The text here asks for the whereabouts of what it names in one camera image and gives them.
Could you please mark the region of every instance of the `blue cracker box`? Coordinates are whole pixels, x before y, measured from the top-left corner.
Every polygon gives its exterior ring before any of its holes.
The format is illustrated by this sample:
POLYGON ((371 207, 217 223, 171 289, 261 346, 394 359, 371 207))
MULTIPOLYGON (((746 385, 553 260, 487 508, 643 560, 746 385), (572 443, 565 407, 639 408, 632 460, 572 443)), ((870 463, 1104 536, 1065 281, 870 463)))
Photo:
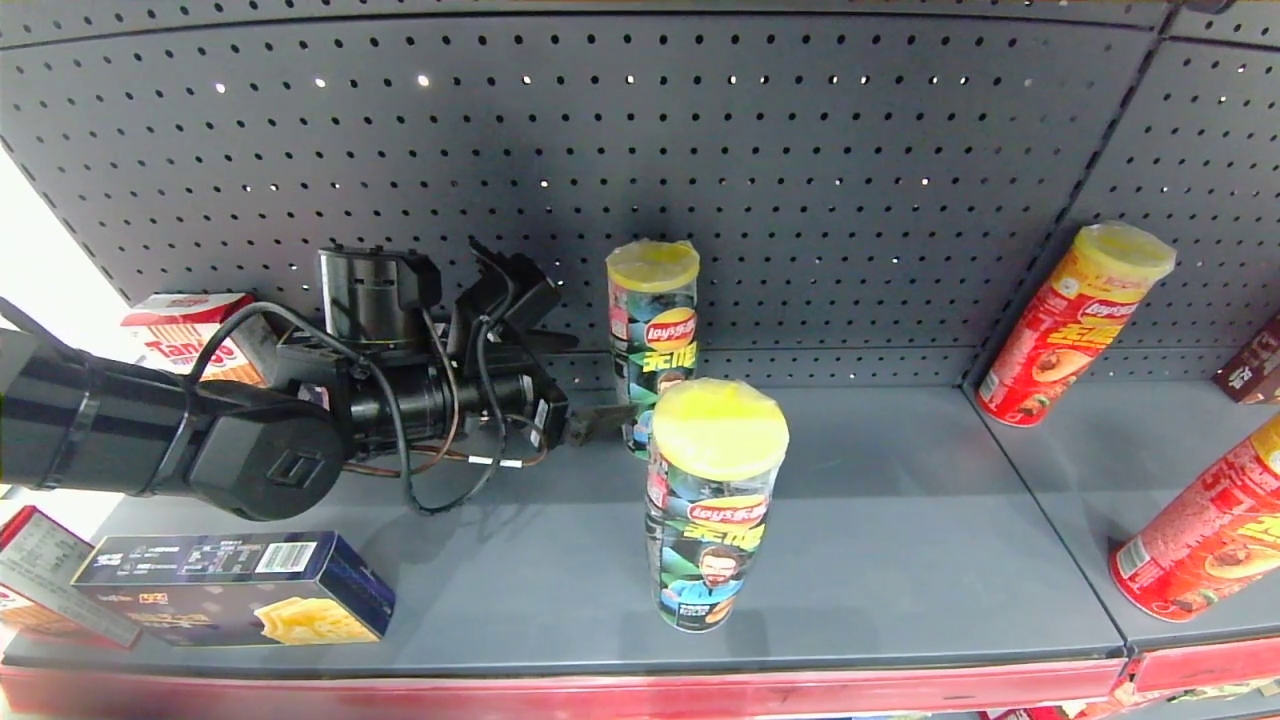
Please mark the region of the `blue cracker box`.
POLYGON ((111 536, 72 580, 175 646, 378 642, 396 593, 338 533, 111 536))

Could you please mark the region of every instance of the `brown snack box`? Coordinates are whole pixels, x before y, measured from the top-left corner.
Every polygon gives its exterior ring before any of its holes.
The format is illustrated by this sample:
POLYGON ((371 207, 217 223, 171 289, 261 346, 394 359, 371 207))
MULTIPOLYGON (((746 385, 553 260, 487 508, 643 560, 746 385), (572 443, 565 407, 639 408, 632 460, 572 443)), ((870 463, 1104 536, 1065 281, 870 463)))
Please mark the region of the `brown snack box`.
POLYGON ((14 506, 0 506, 0 624, 88 642, 105 638, 131 647, 141 632, 138 626, 70 587, 93 546, 36 506, 20 506, 13 512, 14 506))
POLYGON ((1253 405, 1280 404, 1280 315, 1266 325, 1213 375, 1231 400, 1253 405))

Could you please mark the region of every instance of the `white wall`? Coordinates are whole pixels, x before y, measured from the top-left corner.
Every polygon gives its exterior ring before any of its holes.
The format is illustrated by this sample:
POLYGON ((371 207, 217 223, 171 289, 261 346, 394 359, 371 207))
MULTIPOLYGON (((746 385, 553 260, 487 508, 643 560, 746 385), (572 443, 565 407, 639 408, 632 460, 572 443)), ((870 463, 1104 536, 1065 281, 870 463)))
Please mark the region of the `white wall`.
MULTIPOLYGON (((59 223, 13 161, 0 154, 0 295, 69 345, 132 361, 119 331, 124 300, 59 223)), ((118 493, 10 491, 72 532, 88 537, 119 502, 118 493)), ((9 637, 0 629, 0 652, 9 637)), ((0 716, 5 715, 0 697, 0 716)))

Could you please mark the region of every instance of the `pringles-style canister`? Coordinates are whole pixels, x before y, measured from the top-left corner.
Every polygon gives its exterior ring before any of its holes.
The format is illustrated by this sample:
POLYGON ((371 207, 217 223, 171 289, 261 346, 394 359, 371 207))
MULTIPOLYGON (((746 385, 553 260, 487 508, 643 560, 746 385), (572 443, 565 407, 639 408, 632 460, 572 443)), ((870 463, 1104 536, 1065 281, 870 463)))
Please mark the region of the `pringles-style canister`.
POLYGON ((1080 228, 978 388, 978 405, 1006 425, 1034 425, 1120 334, 1178 254, 1117 222, 1080 228))
POLYGON ((1134 605, 1190 620, 1280 568, 1280 415, 1208 466, 1111 555, 1134 605))
POLYGON ((658 400, 645 533, 658 612, 700 633, 733 610, 764 539, 786 418, 742 382, 700 378, 658 400))
POLYGON ((631 452, 648 457, 658 395, 698 368, 698 251, 689 242, 640 240, 611 252, 605 265, 618 402, 637 407, 622 436, 631 452))

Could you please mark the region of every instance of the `yellow lid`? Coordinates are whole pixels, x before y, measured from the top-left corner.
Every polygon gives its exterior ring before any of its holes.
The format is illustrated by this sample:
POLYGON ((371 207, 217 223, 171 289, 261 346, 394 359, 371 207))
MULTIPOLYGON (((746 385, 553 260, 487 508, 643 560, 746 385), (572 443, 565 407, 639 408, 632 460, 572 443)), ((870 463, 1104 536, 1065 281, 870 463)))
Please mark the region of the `yellow lid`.
POLYGON ((639 292, 668 292, 698 277, 698 251, 686 241, 637 240, 609 252, 609 279, 639 292))
POLYGON ((653 438, 672 465, 723 483, 782 464, 791 441, 772 397, 744 382, 714 378, 663 391, 653 411, 653 438))
POLYGON ((1178 260, 1178 251, 1156 236, 1116 220, 1080 228, 1074 246, 1110 274, 1147 284, 1171 273, 1178 260))

